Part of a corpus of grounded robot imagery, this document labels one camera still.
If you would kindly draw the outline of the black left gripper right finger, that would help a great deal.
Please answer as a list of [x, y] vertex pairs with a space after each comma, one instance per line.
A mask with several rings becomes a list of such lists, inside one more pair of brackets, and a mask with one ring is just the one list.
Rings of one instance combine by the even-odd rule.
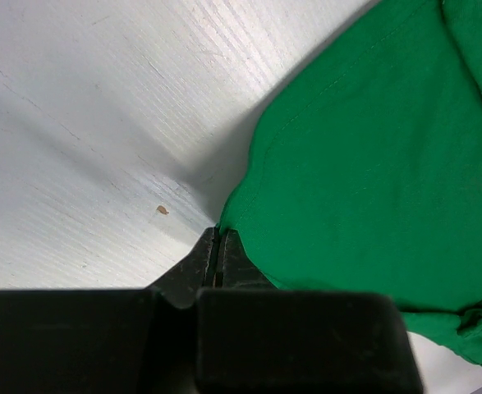
[[421, 393], [402, 316], [386, 296], [284, 291], [222, 234], [196, 296], [202, 393]]

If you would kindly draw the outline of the green t shirt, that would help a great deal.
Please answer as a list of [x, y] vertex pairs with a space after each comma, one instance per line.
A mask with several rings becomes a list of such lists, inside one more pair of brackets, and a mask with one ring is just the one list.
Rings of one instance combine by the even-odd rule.
[[382, 1], [269, 104], [219, 220], [284, 289], [373, 291], [482, 366], [482, 1]]

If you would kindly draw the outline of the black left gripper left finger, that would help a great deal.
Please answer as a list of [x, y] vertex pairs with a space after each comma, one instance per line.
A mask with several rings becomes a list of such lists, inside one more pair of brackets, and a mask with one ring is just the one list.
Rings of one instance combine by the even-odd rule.
[[0, 393], [145, 393], [195, 348], [197, 291], [217, 247], [208, 228], [143, 288], [0, 290]]

